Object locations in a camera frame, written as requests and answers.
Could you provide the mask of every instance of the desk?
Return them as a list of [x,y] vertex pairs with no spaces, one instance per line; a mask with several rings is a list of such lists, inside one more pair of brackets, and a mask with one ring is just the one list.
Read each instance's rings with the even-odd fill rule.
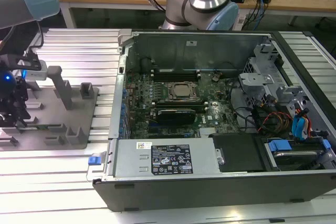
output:
[[[157,0],[161,5],[166,0]],[[235,30],[241,30],[247,14],[254,9],[255,0],[245,0],[238,4],[239,17],[234,26]],[[61,10],[68,28],[75,28],[71,8],[105,8],[105,9],[143,9],[153,10],[147,0],[60,0]],[[336,17],[336,1],[333,0],[272,0],[266,14],[290,15],[290,16],[319,16]]]

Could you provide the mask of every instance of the cpu socket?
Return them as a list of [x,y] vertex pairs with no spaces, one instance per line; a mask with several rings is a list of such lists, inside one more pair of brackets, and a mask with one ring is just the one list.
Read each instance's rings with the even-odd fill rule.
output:
[[174,82],[167,87],[170,100],[197,99],[196,84],[192,82]]

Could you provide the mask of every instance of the white label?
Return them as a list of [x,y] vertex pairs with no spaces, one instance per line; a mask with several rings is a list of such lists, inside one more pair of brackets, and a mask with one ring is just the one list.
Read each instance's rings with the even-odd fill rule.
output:
[[191,40],[187,41],[187,47],[196,47],[197,46],[197,41]]
[[152,142],[137,142],[137,149],[151,149]]
[[183,165],[182,170],[191,169],[191,165]]

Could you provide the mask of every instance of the gray 3d printed holder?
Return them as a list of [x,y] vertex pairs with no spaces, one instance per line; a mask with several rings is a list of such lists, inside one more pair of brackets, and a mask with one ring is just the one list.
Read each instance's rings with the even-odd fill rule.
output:
[[0,151],[74,150],[88,144],[98,88],[82,83],[72,88],[59,66],[48,68],[55,88],[40,88],[27,81],[28,127],[2,128]]

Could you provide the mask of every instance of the blue led light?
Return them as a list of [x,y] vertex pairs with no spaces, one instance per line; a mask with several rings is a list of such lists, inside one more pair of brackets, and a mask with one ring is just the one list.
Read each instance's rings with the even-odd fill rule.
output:
[[22,78],[25,79],[27,75],[27,70],[23,70],[22,71]]

